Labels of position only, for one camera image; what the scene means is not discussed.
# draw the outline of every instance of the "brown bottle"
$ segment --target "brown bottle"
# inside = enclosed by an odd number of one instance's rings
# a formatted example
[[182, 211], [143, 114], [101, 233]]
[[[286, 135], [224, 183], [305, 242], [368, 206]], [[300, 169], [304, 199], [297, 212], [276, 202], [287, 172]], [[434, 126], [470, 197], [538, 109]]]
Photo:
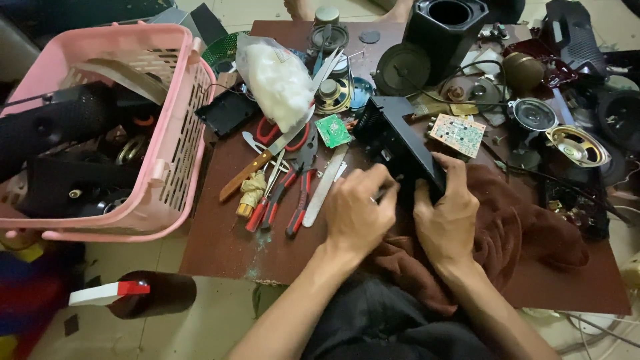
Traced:
[[77, 291], [69, 304], [105, 305], [121, 319], [137, 319], [181, 313], [191, 307], [196, 293], [196, 283], [190, 276], [140, 270], [124, 275], [116, 283]]

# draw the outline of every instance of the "gold speaker housing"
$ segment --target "gold speaker housing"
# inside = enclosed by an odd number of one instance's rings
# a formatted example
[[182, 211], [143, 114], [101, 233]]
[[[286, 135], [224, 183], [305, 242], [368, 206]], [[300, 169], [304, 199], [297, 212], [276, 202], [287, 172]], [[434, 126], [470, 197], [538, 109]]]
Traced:
[[579, 127], [556, 126], [545, 134], [553, 146], [580, 167], [599, 167], [611, 160], [604, 146]]

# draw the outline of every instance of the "brown tabletop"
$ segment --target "brown tabletop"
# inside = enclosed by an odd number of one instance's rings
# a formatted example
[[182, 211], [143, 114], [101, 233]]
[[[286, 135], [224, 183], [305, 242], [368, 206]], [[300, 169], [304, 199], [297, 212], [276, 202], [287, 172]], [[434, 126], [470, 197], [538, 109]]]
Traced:
[[[390, 46], [401, 41], [404, 24], [345, 24], [349, 28], [350, 41], [344, 53], [350, 55], [364, 51], [364, 57], [359, 54], [351, 58], [353, 75], [372, 81], [370, 71], [376, 68], [380, 56]], [[305, 51], [310, 27], [310, 22], [256, 21], [251, 35], [271, 37], [285, 47]], [[378, 43], [363, 44], [357, 39], [360, 32], [372, 29], [381, 33]], [[509, 30], [515, 35], [512, 36], [513, 41], [529, 37], [525, 26], [509, 27]], [[257, 120], [249, 122], [242, 131], [255, 134]], [[418, 124], [415, 128], [420, 132], [424, 125]], [[487, 132], [493, 137], [504, 130], [487, 127]], [[507, 151], [503, 147], [494, 150], [501, 156], [505, 156]], [[321, 145], [316, 167], [323, 170], [332, 153]], [[300, 229], [295, 240], [285, 239], [285, 228], [298, 202], [299, 181], [283, 198], [270, 234], [259, 236], [244, 229], [244, 220], [236, 216], [239, 194], [224, 204], [220, 203], [218, 194], [222, 187], [254, 157], [254, 151], [244, 142], [240, 131], [215, 145], [180, 272], [290, 284], [307, 264], [316, 247], [324, 242], [326, 222], [322, 212], [312, 227]], [[353, 168], [370, 166], [364, 152], [357, 146], [349, 148], [345, 162], [348, 164], [345, 174]], [[499, 172], [484, 148], [480, 149], [474, 162], [487, 164]], [[318, 182], [318, 179], [314, 179], [312, 193]], [[523, 198], [537, 202], [531, 179], [511, 177], [509, 184]], [[413, 225], [410, 213], [399, 209], [398, 219], [400, 231], [411, 235]], [[521, 259], [504, 296], [514, 307], [629, 315], [629, 301], [609, 242], [590, 243], [588, 246], [591, 254], [589, 265], [571, 273], [558, 273], [535, 261]]]

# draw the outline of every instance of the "cylindrical speaker housing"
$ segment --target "cylindrical speaker housing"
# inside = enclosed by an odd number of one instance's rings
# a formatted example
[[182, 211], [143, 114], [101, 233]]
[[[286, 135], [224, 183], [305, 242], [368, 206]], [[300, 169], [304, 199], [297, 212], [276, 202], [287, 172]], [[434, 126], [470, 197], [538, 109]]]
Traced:
[[479, 0], [418, 0], [404, 28], [403, 42], [423, 48], [431, 58], [427, 86], [453, 74], [476, 42], [489, 14]]

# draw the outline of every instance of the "plastic bag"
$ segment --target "plastic bag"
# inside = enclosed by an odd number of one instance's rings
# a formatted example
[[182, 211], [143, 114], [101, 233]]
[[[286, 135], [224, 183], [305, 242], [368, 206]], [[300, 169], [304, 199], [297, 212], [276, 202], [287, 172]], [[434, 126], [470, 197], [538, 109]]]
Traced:
[[264, 116], [286, 133], [313, 99], [311, 77], [296, 55], [272, 38], [237, 38], [236, 67]]

